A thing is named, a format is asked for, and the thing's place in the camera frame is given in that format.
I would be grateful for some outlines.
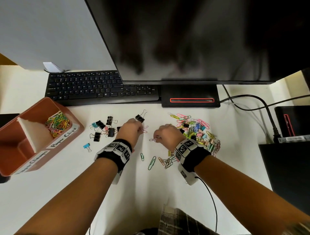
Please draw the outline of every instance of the monitor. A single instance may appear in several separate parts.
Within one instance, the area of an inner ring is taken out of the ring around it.
[[[86,0],[126,84],[270,84],[309,67],[309,1]]]

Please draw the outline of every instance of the desk surface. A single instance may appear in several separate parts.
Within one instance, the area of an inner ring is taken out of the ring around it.
[[[43,98],[47,78],[48,74],[43,71],[0,66],[0,113],[21,113]],[[272,85],[230,85],[227,88],[231,95],[258,95],[268,104],[289,98],[284,81]],[[220,99],[227,97],[221,86],[218,86],[218,91]],[[253,108],[259,104],[249,98],[235,102]],[[177,165],[165,170],[158,161],[148,170],[153,156],[167,155],[163,146],[149,139],[160,125],[175,122],[168,112],[191,115],[208,122],[211,132],[221,141],[217,157],[271,188],[258,148],[258,144],[266,143],[266,132],[272,137],[272,126],[265,110],[245,112],[227,104],[217,109],[164,109],[160,104],[97,104],[69,109],[86,127],[85,131],[41,169],[13,176],[7,183],[0,184],[2,234],[16,232],[82,173],[93,162],[97,151],[113,140],[102,136],[100,142],[92,142],[89,139],[89,134],[93,132],[89,128],[92,122],[113,116],[118,120],[115,127],[121,126],[144,109],[148,112],[144,121],[144,125],[149,126],[148,132],[139,139],[119,183],[110,187],[92,223],[91,234],[131,234],[147,227],[156,227],[163,204],[178,207],[205,226],[215,229],[214,206],[201,182],[193,186],[185,184]],[[271,112],[276,121],[273,108]],[[91,144],[91,153],[82,148],[86,143]],[[140,153],[144,154],[144,161],[141,161]],[[214,194],[213,197],[218,211],[218,233],[248,234]]]

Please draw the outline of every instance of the desk organizer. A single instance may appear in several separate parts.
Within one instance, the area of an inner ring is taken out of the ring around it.
[[[53,138],[49,130],[46,127],[46,129],[43,128],[43,125],[58,111],[62,111],[69,119],[70,126],[59,136]],[[24,131],[21,119],[27,122],[29,132]],[[0,174],[2,176],[17,175],[39,169],[79,136],[83,130],[83,125],[68,108],[48,97],[41,99],[0,128]]]

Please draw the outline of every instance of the monitor stand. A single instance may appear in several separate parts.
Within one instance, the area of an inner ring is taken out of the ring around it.
[[[161,85],[162,107],[220,107],[216,85]]]

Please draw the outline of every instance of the keyboard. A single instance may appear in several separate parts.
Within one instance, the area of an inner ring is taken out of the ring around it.
[[[158,86],[124,85],[118,71],[50,73],[46,97],[64,106],[158,100]]]

